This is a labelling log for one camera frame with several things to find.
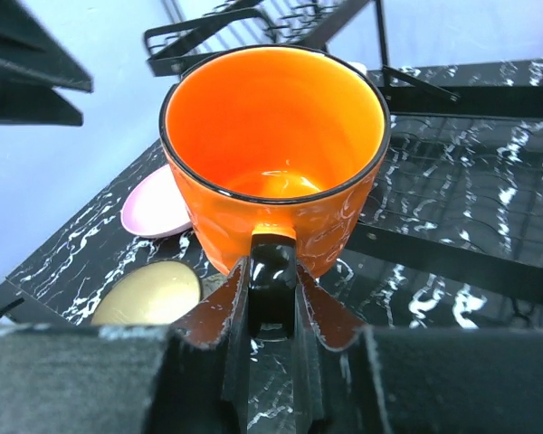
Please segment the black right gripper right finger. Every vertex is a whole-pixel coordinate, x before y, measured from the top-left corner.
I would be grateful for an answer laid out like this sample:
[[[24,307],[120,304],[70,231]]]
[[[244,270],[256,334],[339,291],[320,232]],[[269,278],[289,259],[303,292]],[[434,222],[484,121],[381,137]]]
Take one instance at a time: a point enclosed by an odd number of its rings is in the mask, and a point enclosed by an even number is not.
[[[543,330],[372,326],[305,268],[294,321],[299,433],[543,433]]]

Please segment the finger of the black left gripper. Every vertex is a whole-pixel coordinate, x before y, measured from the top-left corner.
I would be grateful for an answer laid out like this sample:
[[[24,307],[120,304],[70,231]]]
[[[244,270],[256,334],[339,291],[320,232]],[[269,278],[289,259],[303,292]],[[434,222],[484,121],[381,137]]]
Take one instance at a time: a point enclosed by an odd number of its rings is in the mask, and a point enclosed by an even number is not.
[[[19,1],[0,1],[0,72],[49,86],[93,92],[91,75]]]
[[[80,127],[83,115],[52,88],[0,76],[0,125]]]

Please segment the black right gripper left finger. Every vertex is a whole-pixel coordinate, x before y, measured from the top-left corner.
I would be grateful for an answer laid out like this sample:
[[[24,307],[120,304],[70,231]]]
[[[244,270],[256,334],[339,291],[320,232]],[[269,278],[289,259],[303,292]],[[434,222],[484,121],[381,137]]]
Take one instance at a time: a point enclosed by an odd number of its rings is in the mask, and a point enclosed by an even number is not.
[[[0,433],[244,433],[247,269],[172,325],[0,325]]]

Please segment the beige speckled bowl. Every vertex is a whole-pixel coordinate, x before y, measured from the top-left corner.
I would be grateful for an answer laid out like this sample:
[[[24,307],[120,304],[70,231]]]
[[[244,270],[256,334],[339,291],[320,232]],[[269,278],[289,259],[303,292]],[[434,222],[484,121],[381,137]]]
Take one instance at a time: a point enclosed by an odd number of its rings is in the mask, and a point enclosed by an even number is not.
[[[92,325],[165,325],[193,309],[202,283],[183,262],[149,263],[123,277],[99,302]]]

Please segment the pink round plate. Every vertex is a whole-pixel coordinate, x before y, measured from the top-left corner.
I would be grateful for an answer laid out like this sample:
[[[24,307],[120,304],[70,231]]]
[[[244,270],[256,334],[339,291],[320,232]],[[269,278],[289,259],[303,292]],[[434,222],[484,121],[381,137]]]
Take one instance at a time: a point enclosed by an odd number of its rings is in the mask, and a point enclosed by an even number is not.
[[[192,224],[186,203],[169,165],[143,179],[128,195],[120,212],[122,227],[146,239],[176,235]]]

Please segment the orange plastic cup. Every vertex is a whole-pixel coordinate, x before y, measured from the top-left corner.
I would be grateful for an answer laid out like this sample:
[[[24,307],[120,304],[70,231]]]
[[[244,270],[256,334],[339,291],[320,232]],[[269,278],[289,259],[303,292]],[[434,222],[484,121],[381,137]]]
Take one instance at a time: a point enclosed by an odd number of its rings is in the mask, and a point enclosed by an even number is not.
[[[206,257],[244,265],[252,330],[291,334],[299,272],[334,265],[386,155],[380,90],[324,52],[244,47],[186,73],[158,126]]]

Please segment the black metal dish rack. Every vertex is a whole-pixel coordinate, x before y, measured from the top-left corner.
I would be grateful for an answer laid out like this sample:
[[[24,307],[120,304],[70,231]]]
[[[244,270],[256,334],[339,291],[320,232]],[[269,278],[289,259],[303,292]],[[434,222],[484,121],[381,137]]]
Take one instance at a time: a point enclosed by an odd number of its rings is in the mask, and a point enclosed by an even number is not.
[[[146,31],[163,40],[148,46],[150,66],[181,80],[201,61],[244,47],[334,56],[328,39],[362,7],[222,1],[197,19]],[[541,68],[364,74],[389,108],[390,142],[343,251],[315,281],[377,326],[540,326],[543,87],[483,81]]]

